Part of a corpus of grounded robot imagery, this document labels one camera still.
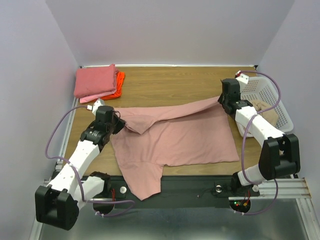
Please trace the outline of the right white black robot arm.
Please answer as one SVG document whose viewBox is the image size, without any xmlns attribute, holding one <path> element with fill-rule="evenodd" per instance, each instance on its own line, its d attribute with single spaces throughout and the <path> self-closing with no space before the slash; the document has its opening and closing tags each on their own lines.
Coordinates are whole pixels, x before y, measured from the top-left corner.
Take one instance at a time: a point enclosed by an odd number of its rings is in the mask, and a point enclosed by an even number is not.
<svg viewBox="0 0 320 240">
<path fill-rule="evenodd" d="M 244 135 L 251 134 L 261 146 L 258 163 L 252 167 L 242 167 L 241 171 L 232 175 L 230 189 L 235 195 L 242 195 L 250 185 L 294 175 L 301 170 L 298 137 L 277 129 L 248 100 L 241 99 L 241 89 L 248 81 L 246 75 L 223 79 L 222 93 L 218 99 L 224 111 L 245 128 Z"/>
</svg>

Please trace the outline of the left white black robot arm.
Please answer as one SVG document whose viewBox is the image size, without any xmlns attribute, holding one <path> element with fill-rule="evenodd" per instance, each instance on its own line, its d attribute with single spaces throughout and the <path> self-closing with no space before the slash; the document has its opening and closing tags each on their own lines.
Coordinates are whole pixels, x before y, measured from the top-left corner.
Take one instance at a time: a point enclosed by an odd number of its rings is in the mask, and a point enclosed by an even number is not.
<svg viewBox="0 0 320 240">
<path fill-rule="evenodd" d="M 88 106 L 95 116 L 80 135 L 76 149 L 65 161 L 62 170 L 47 186 L 39 186 L 35 192 L 35 216 L 40 223 L 70 230 L 76 223 L 81 208 L 91 198 L 112 194 L 110 175 L 94 171 L 85 182 L 81 179 L 91 162 L 110 141 L 111 135 L 120 132 L 125 121 L 113 107 Z"/>
</svg>

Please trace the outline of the dusty pink graphic t-shirt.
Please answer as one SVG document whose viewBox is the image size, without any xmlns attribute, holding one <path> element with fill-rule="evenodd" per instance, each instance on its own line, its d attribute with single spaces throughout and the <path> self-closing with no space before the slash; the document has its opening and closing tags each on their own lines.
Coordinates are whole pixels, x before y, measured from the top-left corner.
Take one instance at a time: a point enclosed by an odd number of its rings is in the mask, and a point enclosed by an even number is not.
<svg viewBox="0 0 320 240">
<path fill-rule="evenodd" d="M 161 191 L 164 166 L 237 162 L 228 116 L 217 97 L 176 106 L 120 108 L 124 128 L 111 144 L 130 191 Z"/>
</svg>

